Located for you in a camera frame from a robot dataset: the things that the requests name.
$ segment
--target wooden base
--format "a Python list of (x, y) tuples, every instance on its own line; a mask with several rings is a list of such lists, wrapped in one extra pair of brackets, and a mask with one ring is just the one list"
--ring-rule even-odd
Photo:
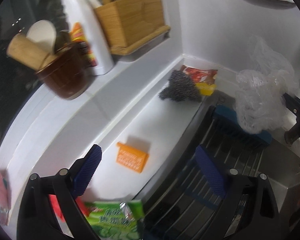
[(170, 26), (164, 25), (156, 29), (154, 32), (150, 33), (146, 37), (142, 38), (141, 40), (136, 41), (129, 47), (116, 47), (112, 46), (110, 48), (111, 54), (119, 55), (119, 56), (125, 56), (129, 55), (133, 52), (135, 52), (137, 49), (142, 47), (144, 44), (146, 44), (148, 41), (154, 39), (155, 37), (159, 36), (162, 33), (165, 33), (170, 30)]

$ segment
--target blue brush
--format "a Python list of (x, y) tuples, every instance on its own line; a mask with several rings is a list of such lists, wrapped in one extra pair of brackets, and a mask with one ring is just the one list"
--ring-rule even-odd
[(73, 188), (71, 194), (74, 198), (84, 194), (93, 174), (95, 173), (102, 157), (102, 150), (99, 145), (94, 144), (86, 156), (78, 159), (69, 169), (73, 177)]
[(251, 147), (268, 146), (272, 141), (272, 135), (267, 131), (262, 131), (259, 134), (245, 132), (237, 122), (237, 113), (226, 106), (216, 106), (212, 118), (216, 120), (218, 130), (239, 139), (245, 145)]
[(195, 150), (195, 159), (213, 193), (224, 199), (229, 186), (229, 177), (226, 174), (224, 163), (218, 163), (201, 145)]

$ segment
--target white bottle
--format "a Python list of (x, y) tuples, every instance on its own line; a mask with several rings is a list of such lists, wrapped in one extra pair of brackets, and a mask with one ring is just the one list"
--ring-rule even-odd
[(74, 36), (78, 36), (78, 39), (85, 38), (90, 47), (89, 58), (92, 65), (95, 65), (91, 67), (91, 73), (93, 75), (106, 74), (113, 68), (114, 62), (93, 9), (86, 0), (61, 0), (61, 3), (70, 32), (75, 31)]

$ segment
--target brown pot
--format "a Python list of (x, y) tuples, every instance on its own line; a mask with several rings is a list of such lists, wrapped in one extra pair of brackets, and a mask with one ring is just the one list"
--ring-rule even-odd
[(36, 75), (53, 92), (65, 99), (80, 96), (88, 86), (86, 62), (75, 44), (69, 44), (60, 55)]

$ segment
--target wooden box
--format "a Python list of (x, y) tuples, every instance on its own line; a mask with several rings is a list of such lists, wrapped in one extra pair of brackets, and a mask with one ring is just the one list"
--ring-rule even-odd
[(112, 54), (128, 55), (167, 32), (161, 0), (116, 0), (95, 8)]

